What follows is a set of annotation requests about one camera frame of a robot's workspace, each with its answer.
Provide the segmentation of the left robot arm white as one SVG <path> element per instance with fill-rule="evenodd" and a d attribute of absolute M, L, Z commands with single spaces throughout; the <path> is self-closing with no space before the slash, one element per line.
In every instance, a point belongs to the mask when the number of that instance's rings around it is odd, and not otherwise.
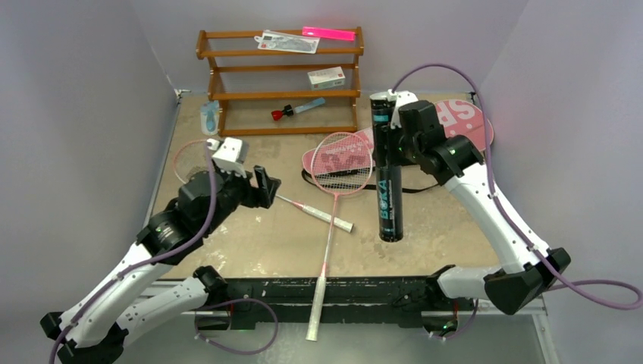
<path fill-rule="evenodd" d="M 49 362 L 113 363 L 139 337 L 183 312 L 230 312 L 255 304 L 252 297 L 231 297 L 228 282 L 211 266 L 198 267 L 147 300 L 140 300 L 140 294 L 200 248 L 239 207 L 271 207 L 280 185 L 261 166 L 235 174 L 209 162 L 149 219 L 97 287 L 71 308 L 41 318 L 41 328 L 54 342 Z"/>

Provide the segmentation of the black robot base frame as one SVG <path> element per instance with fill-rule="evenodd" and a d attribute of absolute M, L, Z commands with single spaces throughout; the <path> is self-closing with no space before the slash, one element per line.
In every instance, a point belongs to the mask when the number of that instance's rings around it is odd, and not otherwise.
<path fill-rule="evenodd" d="M 395 324 L 449 337 L 464 327 L 459 311 L 487 300 L 498 311 L 514 315 L 547 288 L 540 273 L 530 268 L 485 275 L 473 292 L 465 293 L 463 272 L 448 265 L 429 276 L 225 279 L 213 267 L 202 266 L 165 292 L 128 306 L 108 333 L 133 340 L 188 311 L 222 311 L 234 330 L 253 329 L 260 322 L 309 323 L 317 308 L 313 297 L 319 295 L 319 325 Z"/>

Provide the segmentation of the pink sport racket bag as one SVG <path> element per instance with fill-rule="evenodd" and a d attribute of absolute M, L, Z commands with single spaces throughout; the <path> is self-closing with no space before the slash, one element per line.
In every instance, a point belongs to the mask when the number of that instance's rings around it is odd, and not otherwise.
<path fill-rule="evenodd" d="M 445 99 L 435 103 L 440 123 L 444 126 L 445 134 L 448 137 L 463 135 L 467 137 L 483 152 L 485 145 L 485 130 L 482 123 L 481 110 L 475 104 L 461 99 Z M 337 141 L 324 145 L 319 152 L 309 150 L 302 157 L 303 169 L 311 171 L 313 157 L 316 155 L 325 163 L 324 173 L 348 171 L 368 166 L 374 166 L 374 162 L 367 162 L 365 151 L 374 149 L 374 137 L 372 129 L 366 128 L 356 133 L 362 140 L 358 143 L 346 144 Z"/>

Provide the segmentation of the pink white badminton racket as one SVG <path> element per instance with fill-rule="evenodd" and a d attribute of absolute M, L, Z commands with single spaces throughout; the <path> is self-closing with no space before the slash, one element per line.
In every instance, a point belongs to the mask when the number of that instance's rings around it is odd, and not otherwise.
<path fill-rule="evenodd" d="M 355 133 L 337 132 L 325 137 L 316 147 L 315 151 L 319 152 L 320 148 L 324 145 L 332 144 L 337 141 L 351 144 L 358 143 L 361 140 L 362 139 Z M 372 157 L 370 156 L 370 151 L 367 150 L 364 154 L 367 162 L 371 163 Z M 312 160 L 310 173 L 315 185 L 323 192 L 332 196 L 333 205 L 331 210 L 331 220 L 334 220 L 337 214 L 338 200 L 342 196 L 348 196 L 362 190 L 372 175 L 372 166 L 370 165 L 368 167 L 356 168 L 348 171 L 324 173 L 321 171 L 324 165 L 325 163 L 322 159 L 315 155 Z M 306 332 L 306 340 L 311 342 L 316 342 L 318 340 L 318 330 L 321 323 L 322 308 L 327 287 L 326 280 L 328 273 L 328 260 L 332 247 L 333 234 L 334 224 L 331 222 L 329 223 L 321 271 L 315 283 L 315 292 L 312 299 L 311 312 Z"/>

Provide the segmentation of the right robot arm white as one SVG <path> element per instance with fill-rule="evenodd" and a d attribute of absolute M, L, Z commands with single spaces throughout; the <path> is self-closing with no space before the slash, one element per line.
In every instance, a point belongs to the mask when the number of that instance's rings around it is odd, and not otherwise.
<path fill-rule="evenodd" d="M 551 288 L 571 262 L 562 248 L 550 248 L 517 214 L 495 182 L 473 142 L 448 136 L 437 110 L 421 100 L 397 108 L 402 135 L 397 151 L 435 178 L 466 208 L 495 251 L 499 265 L 454 266 L 441 272 L 425 291 L 428 303 L 443 309 L 455 298 L 491 301 L 513 315 Z"/>

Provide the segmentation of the black shuttlecock tube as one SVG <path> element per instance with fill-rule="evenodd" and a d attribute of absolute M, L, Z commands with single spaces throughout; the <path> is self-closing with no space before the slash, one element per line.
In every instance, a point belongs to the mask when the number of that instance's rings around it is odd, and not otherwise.
<path fill-rule="evenodd" d="M 374 140 L 375 186 L 378 194 L 379 237 L 385 242 L 403 239 L 401 168 L 391 161 L 390 122 L 395 101 L 386 92 L 369 96 Z"/>

